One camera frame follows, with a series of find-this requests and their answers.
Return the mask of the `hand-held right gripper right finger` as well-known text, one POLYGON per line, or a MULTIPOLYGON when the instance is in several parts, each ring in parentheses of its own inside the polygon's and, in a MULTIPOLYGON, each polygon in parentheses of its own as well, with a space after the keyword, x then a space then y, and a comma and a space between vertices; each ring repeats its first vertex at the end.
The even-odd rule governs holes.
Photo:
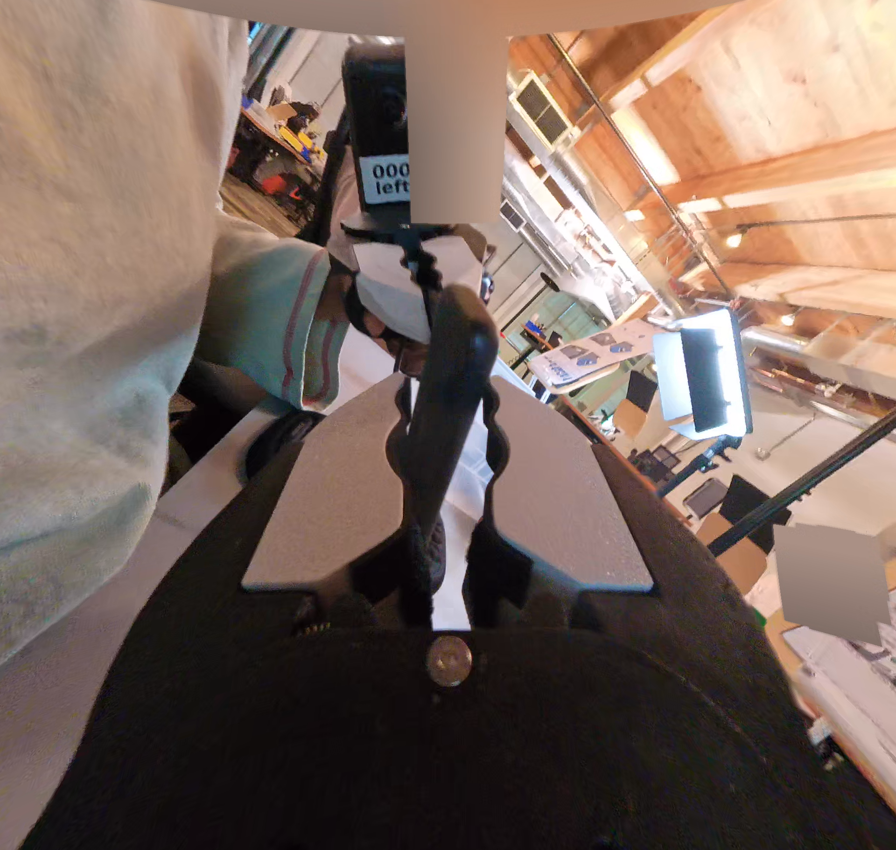
POLYGON ((513 625, 543 602, 568 619, 583 595, 651 593, 651 572, 592 442, 500 376, 483 414, 492 477, 467 552, 471 627, 513 625))

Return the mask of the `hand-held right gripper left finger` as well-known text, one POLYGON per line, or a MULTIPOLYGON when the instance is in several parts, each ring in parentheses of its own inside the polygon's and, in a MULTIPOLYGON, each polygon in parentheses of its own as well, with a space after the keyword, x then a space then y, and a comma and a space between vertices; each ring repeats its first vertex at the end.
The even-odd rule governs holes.
POLYGON ((242 577, 251 593, 310 594, 318 610, 357 594, 392 625, 429 625, 429 572, 390 453, 405 425, 390 374, 308 433, 242 577))

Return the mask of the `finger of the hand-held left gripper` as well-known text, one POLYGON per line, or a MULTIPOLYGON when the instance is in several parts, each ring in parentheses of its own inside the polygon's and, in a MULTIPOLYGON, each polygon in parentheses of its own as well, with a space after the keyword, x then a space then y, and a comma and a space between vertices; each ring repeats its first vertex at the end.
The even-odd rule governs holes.
POLYGON ((427 240, 427 254, 434 258, 441 289, 464 286, 481 299, 483 265, 462 236, 448 234, 427 240))
POLYGON ((414 256, 397 244, 353 243, 353 293, 360 307, 358 329, 382 343, 431 341, 431 295, 441 288, 434 248, 414 256))

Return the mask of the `black usb hub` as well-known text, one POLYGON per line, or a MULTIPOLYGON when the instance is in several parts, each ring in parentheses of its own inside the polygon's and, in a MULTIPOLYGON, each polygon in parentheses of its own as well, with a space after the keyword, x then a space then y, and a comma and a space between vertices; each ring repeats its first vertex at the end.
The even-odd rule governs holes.
POLYGON ((406 538, 399 557, 399 615, 430 628, 446 573, 441 508, 497 358, 497 329, 473 290, 451 285, 434 314, 427 361, 399 441, 406 538))

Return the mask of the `person's left forearm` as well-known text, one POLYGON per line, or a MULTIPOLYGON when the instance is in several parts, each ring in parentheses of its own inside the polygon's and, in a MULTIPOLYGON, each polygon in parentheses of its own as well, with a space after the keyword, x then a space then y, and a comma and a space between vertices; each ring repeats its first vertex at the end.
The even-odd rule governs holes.
POLYGON ((295 408, 323 411, 340 390, 349 324, 320 311, 329 252, 216 212, 210 284, 196 356, 240 371, 295 408))

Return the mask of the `person's left hand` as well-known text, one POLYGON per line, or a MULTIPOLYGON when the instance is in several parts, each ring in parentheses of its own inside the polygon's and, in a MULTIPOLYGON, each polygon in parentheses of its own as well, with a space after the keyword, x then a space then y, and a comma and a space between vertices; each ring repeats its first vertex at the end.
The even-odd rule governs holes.
POLYGON ((319 316, 349 324, 388 352, 396 371, 410 378, 420 377, 427 361, 429 345, 418 345, 409 341, 382 343, 358 329, 360 307, 353 293, 353 279, 357 267, 352 254, 352 244, 330 244, 326 251, 330 260, 330 272, 318 306, 319 316))

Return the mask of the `cardboard box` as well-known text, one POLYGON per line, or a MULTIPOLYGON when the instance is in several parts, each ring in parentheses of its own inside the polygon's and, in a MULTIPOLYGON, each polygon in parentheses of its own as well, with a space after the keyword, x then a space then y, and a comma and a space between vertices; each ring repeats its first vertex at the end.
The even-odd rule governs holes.
MULTIPOLYGON (((696 536, 700 542, 709 547, 731 527, 732 524, 717 511, 712 511, 702 520, 696 536)), ((718 554, 716 562, 743 596, 756 586, 768 566, 767 553, 750 538, 743 538, 727 551, 718 554)))
POLYGON ((666 420, 658 396, 654 397, 648 410, 628 398, 623 399, 616 408, 613 422, 617 437, 639 449, 656 445, 666 433, 666 420))

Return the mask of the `printed instruction sheet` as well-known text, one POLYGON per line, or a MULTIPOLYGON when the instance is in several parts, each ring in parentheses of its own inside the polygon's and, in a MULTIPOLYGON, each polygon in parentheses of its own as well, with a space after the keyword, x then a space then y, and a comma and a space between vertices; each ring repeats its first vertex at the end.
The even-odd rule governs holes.
POLYGON ((552 392, 566 392, 599 379, 632 358, 650 354, 663 330, 645 320, 630 320, 565 343, 532 358, 529 369, 552 392))

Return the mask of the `black light stand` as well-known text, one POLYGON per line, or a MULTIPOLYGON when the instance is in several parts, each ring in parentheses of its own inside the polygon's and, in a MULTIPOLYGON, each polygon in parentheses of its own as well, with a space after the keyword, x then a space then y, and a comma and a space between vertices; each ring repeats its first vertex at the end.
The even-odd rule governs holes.
POLYGON ((669 493, 678 488, 678 486, 681 486, 683 483, 685 483, 685 481, 692 475, 695 475, 697 473, 704 474, 716 468, 718 465, 715 464, 714 459, 716 459, 717 457, 722 458, 724 461, 730 463, 730 458, 727 455, 727 450, 738 449, 741 446, 743 439, 743 436, 738 437, 727 434, 718 437, 711 442, 711 445, 709 447, 700 452, 693 460, 687 463, 680 472, 673 475, 665 486, 658 487, 655 495, 659 498, 666 497, 669 493))

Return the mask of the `white ceiling air vent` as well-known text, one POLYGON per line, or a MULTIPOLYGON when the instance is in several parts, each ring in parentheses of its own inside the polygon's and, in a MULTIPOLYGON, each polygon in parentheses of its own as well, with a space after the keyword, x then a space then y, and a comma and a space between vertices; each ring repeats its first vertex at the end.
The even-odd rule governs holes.
POLYGON ((523 122, 549 151, 574 142, 580 132, 536 72, 521 72, 508 99, 523 122))

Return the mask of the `studio light panel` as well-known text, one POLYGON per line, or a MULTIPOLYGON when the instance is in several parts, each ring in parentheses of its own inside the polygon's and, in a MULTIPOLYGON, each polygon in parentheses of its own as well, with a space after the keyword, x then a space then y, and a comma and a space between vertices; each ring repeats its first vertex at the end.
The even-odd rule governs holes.
POLYGON ((741 439, 754 430, 744 350, 728 308, 679 320, 653 339, 666 423, 691 441, 741 439))

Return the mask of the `black tripod pole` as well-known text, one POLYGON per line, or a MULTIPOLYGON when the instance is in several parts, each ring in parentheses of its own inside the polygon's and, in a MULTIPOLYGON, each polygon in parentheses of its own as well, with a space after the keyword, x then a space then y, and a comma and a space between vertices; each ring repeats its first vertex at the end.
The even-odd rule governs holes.
POLYGON ((754 531, 772 524, 777 514, 809 495, 823 481, 843 469, 847 464, 874 447, 878 442, 889 437, 895 429, 895 410, 892 409, 846 443, 836 453, 816 465, 800 479, 786 486, 775 496, 751 510, 745 518, 734 523, 728 530, 711 540, 709 551, 715 557, 721 556, 742 539, 749 537, 754 531))

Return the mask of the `person's light clothing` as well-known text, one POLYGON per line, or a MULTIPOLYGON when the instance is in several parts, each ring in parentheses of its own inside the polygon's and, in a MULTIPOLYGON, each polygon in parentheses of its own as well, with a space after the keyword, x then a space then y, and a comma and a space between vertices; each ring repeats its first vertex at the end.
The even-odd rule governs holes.
POLYGON ((164 483, 196 347, 245 21, 1 0, 1 642, 115 575, 164 483))

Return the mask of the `stack of white papers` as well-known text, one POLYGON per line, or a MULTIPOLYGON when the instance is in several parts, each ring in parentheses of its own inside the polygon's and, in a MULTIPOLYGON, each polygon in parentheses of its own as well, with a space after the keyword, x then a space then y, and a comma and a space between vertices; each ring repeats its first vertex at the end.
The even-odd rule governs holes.
POLYGON ((895 733, 895 632, 880 627, 881 646, 839 639, 806 627, 782 637, 815 674, 837 687, 882 732, 895 733))

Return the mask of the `silver air duct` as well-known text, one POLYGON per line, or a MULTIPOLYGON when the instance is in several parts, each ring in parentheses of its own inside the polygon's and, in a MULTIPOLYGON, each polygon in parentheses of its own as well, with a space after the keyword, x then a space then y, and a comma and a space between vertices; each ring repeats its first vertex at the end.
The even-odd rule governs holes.
POLYGON ((670 245, 684 238, 682 231, 678 227, 666 229, 660 240, 650 240, 624 216, 623 208, 588 170, 574 147, 567 143, 567 136, 553 147, 548 146, 513 101, 507 102, 506 119, 580 214, 582 221, 613 251, 630 279, 652 291, 673 317, 684 318, 693 314, 693 303, 676 290, 671 271, 663 260, 670 245))

